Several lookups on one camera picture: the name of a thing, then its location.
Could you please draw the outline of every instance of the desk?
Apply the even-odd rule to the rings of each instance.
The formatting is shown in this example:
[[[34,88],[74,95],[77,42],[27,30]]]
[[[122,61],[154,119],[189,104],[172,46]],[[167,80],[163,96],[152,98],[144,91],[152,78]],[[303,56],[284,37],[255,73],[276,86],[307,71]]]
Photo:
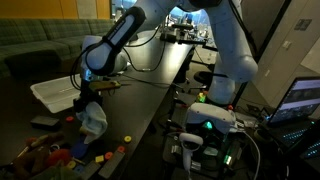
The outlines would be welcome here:
[[[152,69],[158,62],[163,42],[157,38],[139,48],[127,48],[136,68]],[[151,82],[171,84],[176,76],[185,56],[191,46],[166,43],[163,60],[159,68],[150,73],[135,72],[131,67],[125,75]],[[68,68],[63,72],[49,73],[49,77],[66,76]],[[2,144],[0,152],[0,165],[6,164],[23,149],[24,140],[31,136],[47,134],[47,131],[33,129],[29,121],[36,115],[47,115],[61,119],[62,131],[66,135],[66,142],[73,144],[79,137],[80,121],[67,123],[65,117],[74,115],[72,110],[65,110],[51,114],[32,95],[30,85],[35,81],[49,80],[41,75],[28,80],[15,80],[13,78],[1,79],[0,97],[0,132]],[[120,82],[131,84],[115,91],[109,96],[103,92],[103,109],[107,116],[108,128],[106,133],[90,147],[85,162],[93,160],[96,155],[107,151],[115,151],[119,145],[126,147],[126,156],[123,164],[118,168],[117,174],[122,173],[126,164],[133,155],[150,121],[160,106],[168,86],[159,88],[150,84],[132,81],[126,77],[114,78]],[[126,135],[132,137],[130,144],[124,144]]]

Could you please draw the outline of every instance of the sofa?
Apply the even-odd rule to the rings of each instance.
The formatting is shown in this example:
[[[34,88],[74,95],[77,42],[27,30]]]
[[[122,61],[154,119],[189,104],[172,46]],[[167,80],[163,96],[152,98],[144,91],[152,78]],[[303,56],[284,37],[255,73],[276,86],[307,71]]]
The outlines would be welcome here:
[[[84,36],[105,35],[113,24],[103,19],[0,19],[0,78],[11,75],[8,57],[54,50],[61,60],[72,59],[81,53]]]

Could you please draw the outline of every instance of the plastic container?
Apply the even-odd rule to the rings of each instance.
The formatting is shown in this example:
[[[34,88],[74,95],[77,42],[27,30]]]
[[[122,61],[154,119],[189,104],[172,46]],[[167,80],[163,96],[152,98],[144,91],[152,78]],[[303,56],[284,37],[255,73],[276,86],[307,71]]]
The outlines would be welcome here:
[[[79,74],[76,75],[76,81],[80,85]],[[73,99],[80,94],[80,91],[72,86],[69,76],[34,84],[30,88],[34,96],[52,113],[72,107]]]

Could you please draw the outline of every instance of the computer screen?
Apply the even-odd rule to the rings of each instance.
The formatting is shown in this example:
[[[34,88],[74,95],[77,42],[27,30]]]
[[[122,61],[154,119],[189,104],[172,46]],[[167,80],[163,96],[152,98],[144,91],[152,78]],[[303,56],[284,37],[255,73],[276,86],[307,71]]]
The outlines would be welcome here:
[[[320,104],[320,77],[296,78],[271,116],[269,123],[306,118]]]

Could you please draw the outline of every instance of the keyboard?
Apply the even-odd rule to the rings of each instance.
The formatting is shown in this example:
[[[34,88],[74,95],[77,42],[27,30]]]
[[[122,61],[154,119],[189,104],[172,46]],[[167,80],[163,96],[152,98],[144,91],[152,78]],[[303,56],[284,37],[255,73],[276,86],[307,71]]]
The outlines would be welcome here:
[[[307,129],[291,132],[282,136],[282,140],[289,147],[292,145]],[[320,156],[320,140],[310,146],[301,156],[305,159]]]

